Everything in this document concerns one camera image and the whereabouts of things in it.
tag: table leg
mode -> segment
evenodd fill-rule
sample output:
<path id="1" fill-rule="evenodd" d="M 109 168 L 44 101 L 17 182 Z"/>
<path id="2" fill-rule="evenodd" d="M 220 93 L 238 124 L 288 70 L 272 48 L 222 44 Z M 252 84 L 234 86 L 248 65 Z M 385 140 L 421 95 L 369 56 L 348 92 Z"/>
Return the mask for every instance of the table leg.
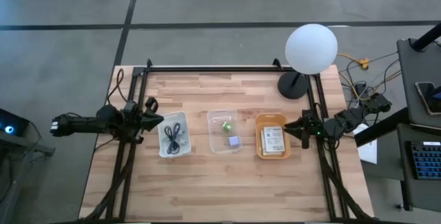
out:
<path id="1" fill-rule="evenodd" d="M 410 124 L 407 107 L 355 135 L 354 138 L 356 140 L 357 147 L 360 147 L 376 138 L 394 131 L 399 123 Z"/>
<path id="2" fill-rule="evenodd" d="M 409 203 L 409 196 L 406 191 L 406 181 L 400 181 L 401 195 L 402 195 L 402 208 L 405 211 L 413 211 L 412 206 Z"/>

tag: smartphone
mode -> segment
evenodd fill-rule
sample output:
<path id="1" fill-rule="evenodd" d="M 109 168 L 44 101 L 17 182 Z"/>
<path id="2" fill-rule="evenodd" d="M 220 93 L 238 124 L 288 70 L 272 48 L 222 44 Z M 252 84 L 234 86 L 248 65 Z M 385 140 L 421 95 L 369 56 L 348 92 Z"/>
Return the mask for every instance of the smartphone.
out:
<path id="1" fill-rule="evenodd" d="M 441 93 L 433 94 L 435 86 L 431 82 L 415 83 L 421 101 L 430 115 L 441 114 Z"/>

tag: blue light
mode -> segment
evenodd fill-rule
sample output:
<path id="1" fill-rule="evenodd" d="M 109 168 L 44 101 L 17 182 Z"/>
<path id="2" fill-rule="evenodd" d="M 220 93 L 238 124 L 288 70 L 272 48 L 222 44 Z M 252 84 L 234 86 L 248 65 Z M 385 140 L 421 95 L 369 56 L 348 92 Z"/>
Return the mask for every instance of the blue light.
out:
<path id="1" fill-rule="evenodd" d="M 5 132 L 6 132 L 7 134 L 12 134 L 12 133 L 14 132 L 14 128 L 11 127 L 11 126 L 6 126 L 6 128 L 5 128 Z"/>

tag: orange container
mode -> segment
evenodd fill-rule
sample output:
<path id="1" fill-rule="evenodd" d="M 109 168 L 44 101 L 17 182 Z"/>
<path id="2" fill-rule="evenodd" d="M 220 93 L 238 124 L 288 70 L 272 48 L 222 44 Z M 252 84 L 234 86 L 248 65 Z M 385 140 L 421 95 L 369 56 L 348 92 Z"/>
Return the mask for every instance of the orange container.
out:
<path id="1" fill-rule="evenodd" d="M 287 117 L 283 114 L 259 114 L 256 117 L 256 152 L 262 159 L 286 159 L 291 155 L 291 143 L 289 142 L 289 135 L 283 132 L 283 141 L 285 142 L 285 151 L 280 155 L 263 155 L 262 139 L 260 137 L 260 131 L 263 131 L 264 127 L 283 126 L 287 122 Z"/>

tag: small block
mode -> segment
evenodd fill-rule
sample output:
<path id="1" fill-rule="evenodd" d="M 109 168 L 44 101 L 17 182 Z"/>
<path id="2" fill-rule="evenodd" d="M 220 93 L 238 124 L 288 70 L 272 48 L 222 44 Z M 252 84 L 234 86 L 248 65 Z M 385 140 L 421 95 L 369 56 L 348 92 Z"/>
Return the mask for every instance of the small block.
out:
<path id="1" fill-rule="evenodd" d="M 239 146 L 240 145 L 239 137 L 231 136 L 231 137 L 228 137 L 228 139 L 229 139 L 229 146 Z"/>

